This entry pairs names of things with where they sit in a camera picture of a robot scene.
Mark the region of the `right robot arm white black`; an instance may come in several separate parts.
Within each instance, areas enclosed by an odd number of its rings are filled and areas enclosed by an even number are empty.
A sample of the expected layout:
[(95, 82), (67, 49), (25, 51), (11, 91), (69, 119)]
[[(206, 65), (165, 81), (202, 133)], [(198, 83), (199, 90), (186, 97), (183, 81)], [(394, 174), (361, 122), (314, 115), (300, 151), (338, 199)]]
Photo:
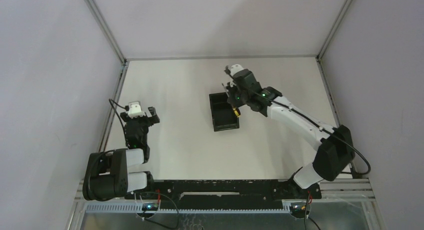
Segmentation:
[(306, 190), (323, 180), (334, 181), (356, 156), (349, 128), (335, 127), (304, 113), (275, 88), (262, 87), (253, 72), (239, 64), (226, 66), (230, 81), (224, 85), (228, 103), (237, 116), (248, 106), (253, 112), (284, 124), (315, 151), (314, 159), (287, 180), (289, 188)]

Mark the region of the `yellow black screwdriver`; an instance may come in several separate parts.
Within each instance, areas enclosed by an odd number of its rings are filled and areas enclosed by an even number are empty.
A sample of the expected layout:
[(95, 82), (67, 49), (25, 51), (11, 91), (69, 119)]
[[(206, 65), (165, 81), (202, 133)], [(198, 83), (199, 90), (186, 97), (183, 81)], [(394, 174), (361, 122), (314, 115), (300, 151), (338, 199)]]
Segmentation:
[(233, 112), (234, 112), (234, 114), (237, 118), (239, 118), (241, 116), (241, 112), (240, 112), (239, 108), (232, 107), (232, 110), (233, 110)]

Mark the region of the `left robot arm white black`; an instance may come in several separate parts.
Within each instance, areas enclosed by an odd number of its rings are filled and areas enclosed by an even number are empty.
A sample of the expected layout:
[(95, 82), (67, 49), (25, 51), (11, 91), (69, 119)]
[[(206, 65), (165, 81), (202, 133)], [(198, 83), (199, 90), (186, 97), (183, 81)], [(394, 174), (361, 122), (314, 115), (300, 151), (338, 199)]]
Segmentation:
[(144, 190), (152, 184), (149, 171), (129, 171), (130, 167), (146, 164), (150, 159), (148, 132), (160, 118), (153, 106), (148, 111), (150, 116), (132, 106), (121, 113), (126, 148), (90, 154), (82, 186), (85, 200), (105, 202)]

